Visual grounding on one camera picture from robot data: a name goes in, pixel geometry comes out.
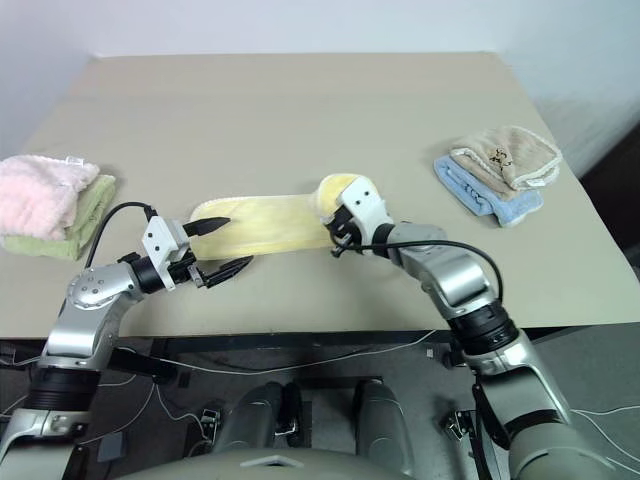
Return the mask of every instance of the pink towel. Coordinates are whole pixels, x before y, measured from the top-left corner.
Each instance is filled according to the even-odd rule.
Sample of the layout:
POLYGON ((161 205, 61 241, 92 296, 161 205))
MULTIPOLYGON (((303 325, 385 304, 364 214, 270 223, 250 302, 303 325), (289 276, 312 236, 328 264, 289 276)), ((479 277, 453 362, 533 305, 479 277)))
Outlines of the pink towel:
POLYGON ((99 168, 77 159, 16 155, 0 162, 0 235, 64 240, 76 218, 78 192, 99 168))

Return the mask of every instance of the fuzzy towel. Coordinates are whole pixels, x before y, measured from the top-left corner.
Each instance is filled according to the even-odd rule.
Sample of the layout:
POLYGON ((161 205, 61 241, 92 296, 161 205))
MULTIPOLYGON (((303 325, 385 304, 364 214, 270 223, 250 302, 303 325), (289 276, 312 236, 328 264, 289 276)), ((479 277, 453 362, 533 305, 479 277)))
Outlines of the fuzzy towel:
POLYGON ((523 190, 552 183, 562 154, 557 147, 522 127, 499 127, 464 137, 453 144, 451 157, 465 170, 511 200, 523 190))
POLYGON ((16 155, 0 162, 0 235, 64 240, 78 193, 98 175, 83 160, 16 155))
POLYGON ((99 175, 80 193, 76 220, 65 230, 65 240, 41 240, 10 235, 4 238, 5 250, 35 257, 78 260, 82 255, 82 249, 89 243, 98 228, 115 191, 115 178, 110 175, 99 175))
POLYGON ((336 199, 358 175, 325 177, 318 189, 306 195, 220 198, 193 211, 191 221, 229 217, 231 222, 211 235, 191 238, 198 260, 293 252, 331 247, 329 232, 321 221, 333 215, 336 199))
POLYGON ((501 227, 512 227, 544 204, 537 190, 521 192, 512 200, 500 199, 493 190, 458 165, 448 155, 434 163, 445 187, 478 216, 494 214, 501 227))

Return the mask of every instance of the white tabletop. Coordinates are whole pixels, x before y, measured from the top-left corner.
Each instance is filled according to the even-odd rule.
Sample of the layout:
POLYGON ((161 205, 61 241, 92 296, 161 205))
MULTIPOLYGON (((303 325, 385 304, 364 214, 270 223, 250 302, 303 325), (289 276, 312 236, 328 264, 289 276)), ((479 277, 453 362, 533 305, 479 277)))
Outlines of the white tabletop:
MULTIPOLYGON (((116 201, 186 221, 199 203, 309 193, 327 174, 370 177, 397 220, 432 223, 489 252, 524 327, 638 320, 640 290, 566 165, 545 206, 511 229, 473 216, 437 180, 457 137, 521 125, 551 138, 492 54, 129 57, 90 64, 25 152, 75 155, 118 179, 116 201)), ((142 251, 139 211, 109 224, 95 264, 142 251)), ((0 337, 44 337, 73 263, 0 253, 0 337)), ((328 250, 256 258, 214 289, 136 306, 121 334, 446 328, 418 283, 380 258, 328 250)))

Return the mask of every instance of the blue towel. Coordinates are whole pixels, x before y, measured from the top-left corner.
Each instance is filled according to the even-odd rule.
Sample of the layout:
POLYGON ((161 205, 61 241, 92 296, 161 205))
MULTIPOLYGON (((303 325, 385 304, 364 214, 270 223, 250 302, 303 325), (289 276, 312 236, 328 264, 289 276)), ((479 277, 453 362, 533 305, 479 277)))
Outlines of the blue towel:
POLYGON ((434 167, 440 181, 465 207, 478 216, 493 213, 501 227, 520 223, 527 213, 535 212, 544 203, 537 190, 526 190, 508 202, 502 200, 449 155, 437 159, 434 167))

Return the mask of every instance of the black cable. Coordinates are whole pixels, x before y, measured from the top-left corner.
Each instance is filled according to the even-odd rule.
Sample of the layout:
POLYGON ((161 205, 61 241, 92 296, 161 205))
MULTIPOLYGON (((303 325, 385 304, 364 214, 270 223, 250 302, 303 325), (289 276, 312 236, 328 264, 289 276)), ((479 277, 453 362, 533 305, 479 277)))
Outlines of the black cable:
POLYGON ((482 417, 480 410, 478 410, 477 402, 475 426, 476 431, 470 432, 470 440, 473 460, 475 461, 476 471, 478 472, 478 480, 492 480, 491 470, 489 470, 489 464, 487 463, 487 454, 484 451, 484 445, 482 443, 482 417))
POLYGON ((456 248, 462 248, 464 250, 469 250, 470 252, 475 253, 479 257, 482 257, 491 266, 491 268, 493 269, 493 272, 496 275, 496 281, 498 282, 498 300, 500 300, 500 303, 502 303, 502 300, 504 298, 504 283, 502 282, 502 274, 500 273, 500 269, 498 268, 498 265, 488 253, 480 250, 477 247, 474 247, 473 245, 469 245, 467 243, 462 243, 462 242, 454 242, 452 240, 414 240, 411 242, 371 243, 369 245, 342 245, 340 241, 335 237, 335 235, 333 235, 333 233, 330 233, 329 236, 331 237, 331 241, 336 246, 344 250, 351 250, 356 252, 360 252, 362 250, 422 247, 422 246, 428 246, 428 245, 456 247, 456 248))
POLYGON ((102 219, 102 222, 100 222, 100 226, 98 227, 98 230, 96 231, 96 235, 95 237, 93 237, 93 243, 91 243, 91 249, 89 250, 89 255, 87 255, 87 261, 84 264, 84 268, 89 268, 91 266, 91 264, 93 263, 93 257, 96 254, 96 249, 98 248, 98 243, 100 243, 100 238, 102 237, 102 233, 104 232, 104 228, 107 226, 107 223, 109 223, 109 220, 111 220, 111 217, 113 217, 116 213, 118 213, 120 210, 122 210, 123 208, 126 207, 140 207, 144 209, 144 214, 147 217, 147 220, 149 220, 152 216, 157 215, 156 211, 153 209, 153 207, 151 205, 148 205, 146 203, 143 202, 124 202, 124 203, 120 203, 118 205, 116 205, 115 207, 113 207, 111 210, 109 210, 109 213, 107 213, 104 218, 102 219))
POLYGON ((104 475, 102 476, 102 480, 107 480, 109 478, 109 475, 111 474, 111 469, 113 468, 113 462, 114 461, 115 460, 111 460, 107 464, 107 469, 104 471, 104 475))

